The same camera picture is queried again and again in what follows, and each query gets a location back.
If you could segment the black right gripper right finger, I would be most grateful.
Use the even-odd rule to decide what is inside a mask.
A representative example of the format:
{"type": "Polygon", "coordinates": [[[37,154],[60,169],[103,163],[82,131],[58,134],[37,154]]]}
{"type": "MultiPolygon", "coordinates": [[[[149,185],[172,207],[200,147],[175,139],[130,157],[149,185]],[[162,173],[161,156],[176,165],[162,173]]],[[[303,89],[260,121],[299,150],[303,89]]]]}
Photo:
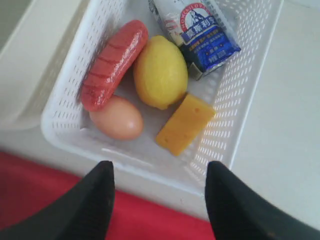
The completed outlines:
{"type": "Polygon", "coordinates": [[[205,203],[217,240],[318,240],[319,230],[275,207],[223,163],[207,166],[205,203]]]}

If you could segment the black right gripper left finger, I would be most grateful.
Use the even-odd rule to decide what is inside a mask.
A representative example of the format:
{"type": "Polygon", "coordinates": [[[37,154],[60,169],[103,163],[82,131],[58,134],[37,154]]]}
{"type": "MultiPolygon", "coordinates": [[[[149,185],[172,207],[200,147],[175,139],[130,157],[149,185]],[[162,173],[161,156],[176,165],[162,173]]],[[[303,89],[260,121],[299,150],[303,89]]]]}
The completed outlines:
{"type": "Polygon", "coordinates": [[[99,162],[49,206],[0,232],[2,240],[103,240],[115,203],[114,166],[99,162]]]}

